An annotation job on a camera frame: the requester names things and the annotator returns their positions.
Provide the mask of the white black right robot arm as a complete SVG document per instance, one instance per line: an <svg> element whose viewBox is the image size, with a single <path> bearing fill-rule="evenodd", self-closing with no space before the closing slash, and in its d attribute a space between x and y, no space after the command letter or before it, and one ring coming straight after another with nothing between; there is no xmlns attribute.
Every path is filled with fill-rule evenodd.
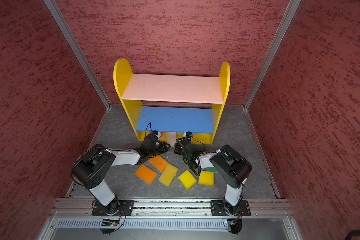
<svg viewBox="0 0 360 240"><path fill-rule="evenodd" d="M250 209L243 202L243 187L252 165L229 145L212 152L197 150L192 144L193 137L176 139L174 153L183 157L183 161L198 177L202 169L215 168L227 183L226 193L222 201L211 202L216 211L223 211L226 216L249 216Z"/></svg>

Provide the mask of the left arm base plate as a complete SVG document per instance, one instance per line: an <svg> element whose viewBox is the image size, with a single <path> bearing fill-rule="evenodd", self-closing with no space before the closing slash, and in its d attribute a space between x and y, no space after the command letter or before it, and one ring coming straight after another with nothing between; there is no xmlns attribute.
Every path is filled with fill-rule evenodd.
<svg viewBox="0 0 360 240"><path fill-rule="evenodd" d="M92 216L130 216L134 207L133 200L113 200L103 206L98 200L92 203Z"/></svg>

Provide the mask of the white sponge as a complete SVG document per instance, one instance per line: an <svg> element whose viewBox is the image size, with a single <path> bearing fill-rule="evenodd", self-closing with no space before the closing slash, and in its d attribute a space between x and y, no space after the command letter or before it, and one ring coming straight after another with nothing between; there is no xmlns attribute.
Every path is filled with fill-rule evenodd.
<svg viewBox="0 0 360 240"><path fill-rule="evenodd" d="M171 146L174 146L177 139L177 133L167 132L166 133L166 142Z"/></svg>

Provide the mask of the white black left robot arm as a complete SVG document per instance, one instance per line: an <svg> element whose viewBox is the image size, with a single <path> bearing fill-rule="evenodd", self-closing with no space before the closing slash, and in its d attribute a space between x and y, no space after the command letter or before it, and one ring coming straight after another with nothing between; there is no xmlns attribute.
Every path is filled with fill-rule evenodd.
<svg viewBox="0 0 360 240"><path fill-rule="evenodd" d="M168 152L171 145L159 140L157 131L144 137L139 147L115 150L97 144L82 154L71 168L75 183L85 187L95 198L93 216L126 215L126 206L107 184L105 177L111 167L142 165L148 159Z"/></svg>

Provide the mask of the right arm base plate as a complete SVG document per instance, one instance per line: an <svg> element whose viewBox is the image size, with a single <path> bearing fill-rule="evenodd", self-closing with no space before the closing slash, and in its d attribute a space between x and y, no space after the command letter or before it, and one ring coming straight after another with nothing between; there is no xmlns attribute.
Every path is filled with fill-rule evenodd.
<svg viewBox="0 0 360 240"><path fill-rule="evenodd" d="M231 206L225 200L212 200L210 201L210 204L212 216L251 216L251 210L248 201L241 200L235 206Z"/></svg>

